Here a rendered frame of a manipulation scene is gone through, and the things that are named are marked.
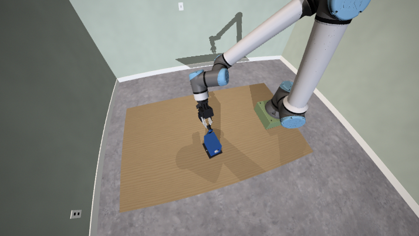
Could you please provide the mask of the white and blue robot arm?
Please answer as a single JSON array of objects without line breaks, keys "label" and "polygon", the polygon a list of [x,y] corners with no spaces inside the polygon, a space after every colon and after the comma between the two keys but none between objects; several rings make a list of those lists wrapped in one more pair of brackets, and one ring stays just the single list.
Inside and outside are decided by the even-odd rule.
[{"label": "white and blue robot arm", "polygon": [[306,123],[308,101],[348,25],[366,9],[370,1],[291,0],[233,47],[218,55],[212,70],[198,70],[199,72],[189,74],[194,99],[201,101],[209,98],[208,87],[227,85],[228,69],[237,61],[302,17],[316,13],[294,82],[282,82],[271,101],[265,105],[266,112],[273,118],[280,119],[283,127],[294,129],[303,126]]}]

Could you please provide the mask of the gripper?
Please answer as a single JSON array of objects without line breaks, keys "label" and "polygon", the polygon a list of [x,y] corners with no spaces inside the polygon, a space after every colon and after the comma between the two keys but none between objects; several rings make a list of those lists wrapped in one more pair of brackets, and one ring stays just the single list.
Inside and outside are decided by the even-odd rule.
[{"label": "gripper", "polygon": [[[211,117],[214,116],[213,109],[208,105],[208,99],[197,101],[197,103],[201,103],[201,107],[198,109],[199,111],[198,118],[203,123],[203,125],[207,128],[207,123],[205,119],[208,118],[209,125],[211,126],[211,123],[212,123]],[[207,105],[207,108],[206,108],[206,105]]]}]

